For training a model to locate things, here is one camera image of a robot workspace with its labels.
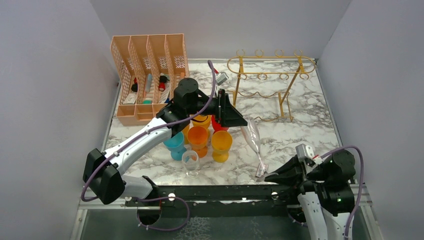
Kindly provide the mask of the red black marker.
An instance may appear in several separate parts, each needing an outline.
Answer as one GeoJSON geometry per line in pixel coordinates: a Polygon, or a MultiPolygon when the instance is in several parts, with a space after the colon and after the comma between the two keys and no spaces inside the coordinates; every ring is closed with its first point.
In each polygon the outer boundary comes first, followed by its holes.
{"type": "Polygon", "coordinates": [[[159,76],[159,85],[158,90],[163,92],[166,89],[166,83],[168,82],[168,78],[165,75],[159,76]]]}

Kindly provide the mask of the yellow wine glass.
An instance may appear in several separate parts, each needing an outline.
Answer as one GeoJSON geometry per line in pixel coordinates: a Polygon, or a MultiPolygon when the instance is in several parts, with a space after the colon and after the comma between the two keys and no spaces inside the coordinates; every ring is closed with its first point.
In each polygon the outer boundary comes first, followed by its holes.
{"type": "Polygon", "coordinates": [[[190,124],[188,124],[181,132],[183,133],[183,137],[184,137],[184,144],[188,145],[189,144],[189,140],[188,140],[188,132],[190,130],[190,124]]]}
{"type": "Polygon", "coordinates": [[[229,158],[229,151],[232,144],[233,138],[227,131],[216,131],[211,137],[213,160],[217,163],[226,162],[229,158]]]}
{"type": "Polygon", "coordinates": [[[211,124],[211,116],[210,115],[198,115],[191,120],[193,126],[200,126],[206,129],[208,137],[210,137],[211,132],[209,130],[211,124]]]}

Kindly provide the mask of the orange wine glass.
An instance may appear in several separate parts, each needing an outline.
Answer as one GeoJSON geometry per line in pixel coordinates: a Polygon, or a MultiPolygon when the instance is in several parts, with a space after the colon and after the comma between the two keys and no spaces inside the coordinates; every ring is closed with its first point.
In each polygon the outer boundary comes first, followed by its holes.
{"type": "Polygon", "coordinates": [[[188,143],[191,149],[195,151],[199,158],[203,158],[208,153],[208,131],[202,126],[193,126],[187,133],[188,143]]]}

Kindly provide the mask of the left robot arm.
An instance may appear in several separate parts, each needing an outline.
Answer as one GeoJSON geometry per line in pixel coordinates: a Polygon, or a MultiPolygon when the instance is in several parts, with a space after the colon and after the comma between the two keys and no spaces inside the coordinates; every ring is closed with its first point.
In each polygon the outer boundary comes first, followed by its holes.
{"type": "Polygon", "coordinates": [[[121,197],[128,181],[123,179],[129,167],[152,148],[180,133],[198,115],[215,116],[225,128],[244,127],[247,121],[230,103],[224,89],[206,95],[190,77],[179,81],[173,98],[140,131],[122,143],[100,151],[91,150],[86,158],[81,200],[99,199],[108,205],[121,197]]]}

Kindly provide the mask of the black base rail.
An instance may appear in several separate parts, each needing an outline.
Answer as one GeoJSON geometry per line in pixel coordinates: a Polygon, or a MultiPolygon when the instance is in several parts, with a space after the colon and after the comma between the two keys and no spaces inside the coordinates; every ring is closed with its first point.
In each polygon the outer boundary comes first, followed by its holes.
{"type": "MultiPolygon", "coordinates": [[[[350,184],[355,203],[372,204],[366,187],[350,184]]],[[[142,219],[190,217],[286,216],[286,211],[302,215],[299,204],[288,204],[277,193],[278,184],[259,185],[160,185],[144,197],[125,192],[123,207],[134,209],[142,219]]]]}

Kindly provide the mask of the peach plastic file organizer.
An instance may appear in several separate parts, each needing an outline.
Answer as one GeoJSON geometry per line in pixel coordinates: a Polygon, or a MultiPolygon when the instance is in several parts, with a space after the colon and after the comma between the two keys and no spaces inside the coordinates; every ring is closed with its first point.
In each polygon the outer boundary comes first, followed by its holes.
{"type": "Polygon", "coordinates": [[[182,33],[113,36],[110,51],[121,91],[116,117],[123,126],[147,124],[173,98],[181,79],[189,77],[182,33]],[[168,78],[159,91],[159,78],[168,78]]]}

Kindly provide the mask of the blue wine glass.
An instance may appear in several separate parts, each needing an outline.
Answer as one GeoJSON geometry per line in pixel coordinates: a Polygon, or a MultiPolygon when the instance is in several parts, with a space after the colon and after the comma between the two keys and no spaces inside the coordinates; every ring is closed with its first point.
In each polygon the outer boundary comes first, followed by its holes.
{"type": "Polygon", "coordinates": [[[175,161],[181,161],[183,154],[187,151],[185,148],[185,136],[182,132],[165,140],[163,144],[170,151],[170,156],[175,161]]]}

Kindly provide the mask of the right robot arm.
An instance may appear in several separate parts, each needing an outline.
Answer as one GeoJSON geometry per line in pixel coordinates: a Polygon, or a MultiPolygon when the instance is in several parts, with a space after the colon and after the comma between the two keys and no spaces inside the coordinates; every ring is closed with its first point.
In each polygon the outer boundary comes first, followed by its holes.
{"type": "Polygon", "coordinates": [[[346,240],[352,233],[355,208],[348,181],[355,174],[355,157],[348,150],[321,157],[300,144],[295,156],[264,175],[264,181],[283,187],[277,192],[280,200],[300,205],[311,239],[346,240]]]}

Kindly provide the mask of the red wine glass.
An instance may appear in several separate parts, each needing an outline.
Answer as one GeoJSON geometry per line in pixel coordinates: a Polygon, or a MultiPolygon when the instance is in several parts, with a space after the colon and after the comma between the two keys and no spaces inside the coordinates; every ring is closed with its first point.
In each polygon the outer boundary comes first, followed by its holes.
{"type": "Polygon", "coordinates": [[[217,123],[214,115],[211,116],[211,125],[212,125],[212,128],[214,129],[214,132],[228,131],[229,129],[228,127],[221,126],[220,123],[217,123]]]}

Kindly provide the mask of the small red white card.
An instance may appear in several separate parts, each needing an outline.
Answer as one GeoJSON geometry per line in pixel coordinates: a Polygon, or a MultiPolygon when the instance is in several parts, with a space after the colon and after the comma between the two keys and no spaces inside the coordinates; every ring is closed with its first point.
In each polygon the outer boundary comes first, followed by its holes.
{"type": "Polygon", "coordinates": [[[255,173],[255,177],[256,178],[263,177],[267,173],[267,169],[268,169],[268,166],[266,164],[264,166],[259,164],[255,173]]]}

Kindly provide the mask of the clear wine glass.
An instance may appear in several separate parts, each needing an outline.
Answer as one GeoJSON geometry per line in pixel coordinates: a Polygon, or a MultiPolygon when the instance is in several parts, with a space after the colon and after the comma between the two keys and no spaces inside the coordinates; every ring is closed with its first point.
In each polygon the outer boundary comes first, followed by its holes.
{"type": "Polygon", "coordinates": [[[187,150],[182,154],[181,162],[186,175],[189,178],[196,178],[199,175],[200,159],[194,150],[187,150]]]}
{"type": "MultiPolygon", "coordinates": [[[[255,120],[252,117],[247,117],[245,120],[247,122],[247,125],[242,126],[240,128],[241,133],[242,133],[246,143],[249,145],[249,147],[256,154],[256,156],[259,160],[258,165],[264,166],[265,163],[262,159],[262,154],[261,154],[261,137],[260,137],[259,129],[256,125],[255,120]]],[[[264,182],[266,177],[274,176],[274,175],[278,175],[278,174],[277,173],[268,173],[268,170],[267,170],[266,174],[261,178],[257,178],[256,181],[257,182],[264,182]]]]}

